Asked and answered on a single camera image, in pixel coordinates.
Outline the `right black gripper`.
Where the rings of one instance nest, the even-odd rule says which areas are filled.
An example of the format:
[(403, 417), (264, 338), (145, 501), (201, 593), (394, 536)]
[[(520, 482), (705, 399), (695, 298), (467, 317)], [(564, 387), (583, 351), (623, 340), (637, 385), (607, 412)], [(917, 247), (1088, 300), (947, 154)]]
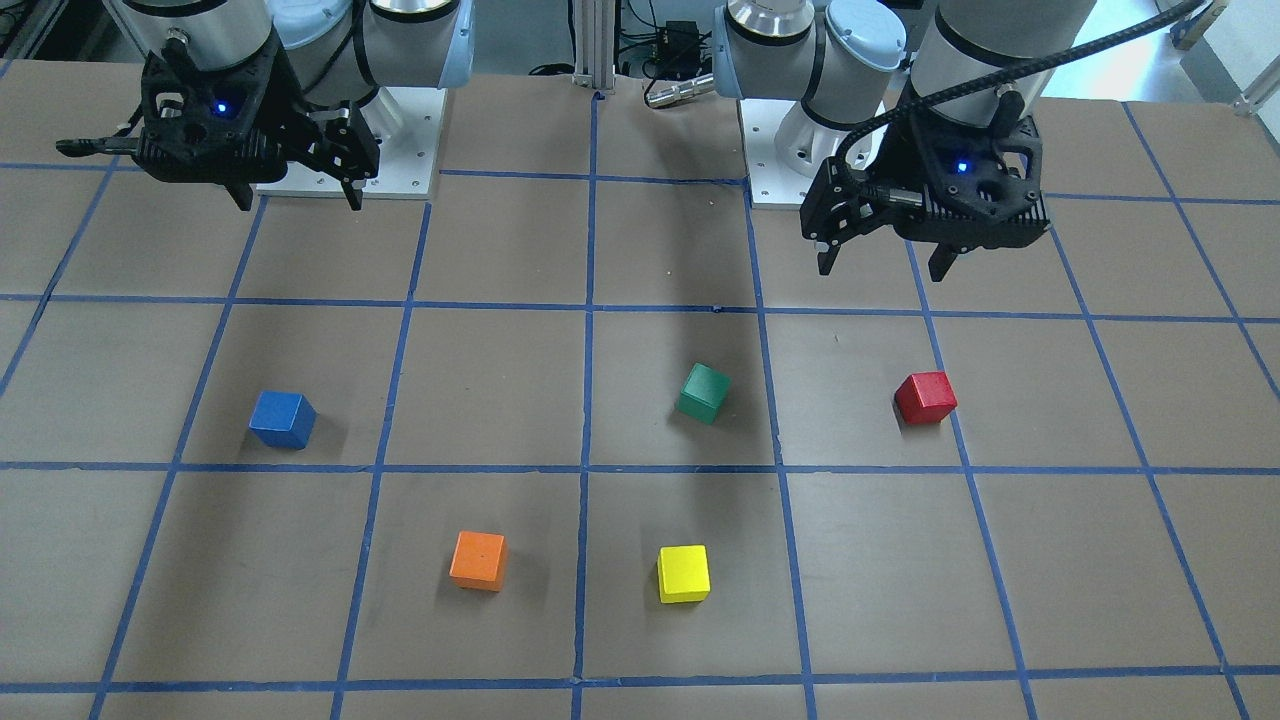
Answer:
[(150, 53), (141, 97), (134, 163), (165, 182), (224, 184), (241, 211), (253, 206), (251, 184), (283, 179), (292, 161), (340, 181), (352, 211), (378, 174), (380, 147), (360, 109), (311, 110), (280, 46), (221, 70), (197, 69), (186, 50)]

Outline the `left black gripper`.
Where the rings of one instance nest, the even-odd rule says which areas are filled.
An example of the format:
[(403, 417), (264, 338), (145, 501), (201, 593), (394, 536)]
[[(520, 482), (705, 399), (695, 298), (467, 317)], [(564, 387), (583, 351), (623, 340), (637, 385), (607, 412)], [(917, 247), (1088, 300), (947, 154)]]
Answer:
[(965, 126), (916, 109), (884, 128), (876, 159), (855, 169), (826, 160), (800, 210), (800, 232), (815, 242), (827, 277), (841, 246), (890, 225), (914, 242), (936, 243), (929, 278), (941, 283), (974, 249), (1024, 249), (1051, 215), (1041, 188), (1043, 143), (1021, 96), (1001, 96), (987, 126)]

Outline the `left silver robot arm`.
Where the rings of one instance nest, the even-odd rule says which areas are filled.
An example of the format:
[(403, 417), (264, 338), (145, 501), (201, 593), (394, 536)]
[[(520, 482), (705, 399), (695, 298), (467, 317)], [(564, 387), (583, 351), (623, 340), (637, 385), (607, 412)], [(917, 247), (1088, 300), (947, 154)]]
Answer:
[[(890, 225), (932, 243), (933, 281), (978, 249), (1024, 249), (1051, 218), (1032, 108), (1091, 1), (941, 1), (908, 61), (908, 28), (879, 1), (730, 1), (713, 29), (717, 91), (791, 102), (783, 150), (810, 186), (803, 237), (828, 275), (842, 247)], [(859, 160), (892, 73), (908, 67), (878, 150)]]

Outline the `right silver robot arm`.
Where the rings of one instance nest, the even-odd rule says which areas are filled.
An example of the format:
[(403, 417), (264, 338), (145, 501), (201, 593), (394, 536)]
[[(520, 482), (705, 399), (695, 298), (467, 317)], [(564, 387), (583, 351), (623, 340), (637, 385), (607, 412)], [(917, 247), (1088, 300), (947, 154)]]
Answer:
[(145, 50), (140, 104), (67, 156), (266, 196), (426, 200), (447, 94), (474, 64), (471, 1), (113, 1)]

